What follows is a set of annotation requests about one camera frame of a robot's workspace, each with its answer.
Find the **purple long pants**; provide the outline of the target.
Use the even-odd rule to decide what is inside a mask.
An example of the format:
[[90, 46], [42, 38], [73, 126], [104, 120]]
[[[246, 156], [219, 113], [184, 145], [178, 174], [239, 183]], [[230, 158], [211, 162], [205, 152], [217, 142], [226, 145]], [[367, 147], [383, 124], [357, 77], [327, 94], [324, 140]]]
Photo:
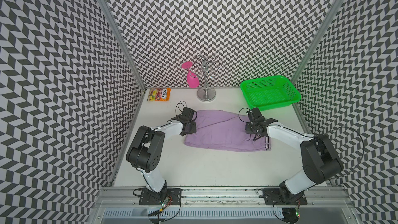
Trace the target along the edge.
[[271, 149], [271, 141], [268, 138], [263, 137], [255, 141], [253, 134], [246, 133], [245, 126], [249, 121], [247, 116], [222, 110], [201, 110], [197, 114], [197, 131], [186, 136], [186, 146], [235, 152]]

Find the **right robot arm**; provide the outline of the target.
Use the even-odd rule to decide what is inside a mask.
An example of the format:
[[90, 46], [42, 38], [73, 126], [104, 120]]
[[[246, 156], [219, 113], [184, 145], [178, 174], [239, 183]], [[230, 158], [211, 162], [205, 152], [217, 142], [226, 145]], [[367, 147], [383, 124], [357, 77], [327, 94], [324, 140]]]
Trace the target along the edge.
[[306, 204], [304, 191], [322, 184], [342, 172], [344, 165], [326, 134], [314, 135], [289, 128], [278, 120], [265, 118], [258, 108], [246, 112], [245, 131], [260, 138], [277, 139], [301, 152], [302, 169], [280, 183], [278, 188], [263, 189], [266, 205], [271, 199], [286, 205]]

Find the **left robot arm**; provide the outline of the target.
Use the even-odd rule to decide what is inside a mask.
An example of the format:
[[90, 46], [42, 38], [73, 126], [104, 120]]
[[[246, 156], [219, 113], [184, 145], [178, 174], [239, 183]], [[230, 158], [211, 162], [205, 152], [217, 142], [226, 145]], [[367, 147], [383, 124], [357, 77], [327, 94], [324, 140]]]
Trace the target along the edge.
[[194, 134], [197, 117], [195, 110], [184, 107], [179, 115], [159, 127], [139, 127], [125, 158], [142, 174], [148, 190], [159, 194], [166, 188], [166, 180], [157, 169], [164, 142], [176, 135]]

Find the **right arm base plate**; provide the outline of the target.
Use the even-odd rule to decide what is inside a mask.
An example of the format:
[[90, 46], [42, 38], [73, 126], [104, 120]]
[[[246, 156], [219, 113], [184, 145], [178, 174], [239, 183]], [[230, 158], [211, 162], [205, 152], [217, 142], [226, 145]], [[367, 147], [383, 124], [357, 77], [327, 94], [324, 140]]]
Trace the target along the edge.
[[291, 205], [291, 206], [305, 206], [308, 205], [304, 192], [292, 195], [288, 190], [279, 188], [263, 188], [261, 189], [262, 198], [268, 206]]

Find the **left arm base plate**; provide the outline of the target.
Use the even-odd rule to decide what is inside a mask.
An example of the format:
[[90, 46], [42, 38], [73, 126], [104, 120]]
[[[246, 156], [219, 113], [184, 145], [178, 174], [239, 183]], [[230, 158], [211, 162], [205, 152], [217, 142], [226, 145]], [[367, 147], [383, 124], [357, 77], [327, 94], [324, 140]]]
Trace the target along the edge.
[[145, 188], [141, 191], [139, 205], [160, 206], [167, 197], [172, 198], [171, 205], [180, 205], [181, 194], [181, 188], [165, 188], [160, 193]]

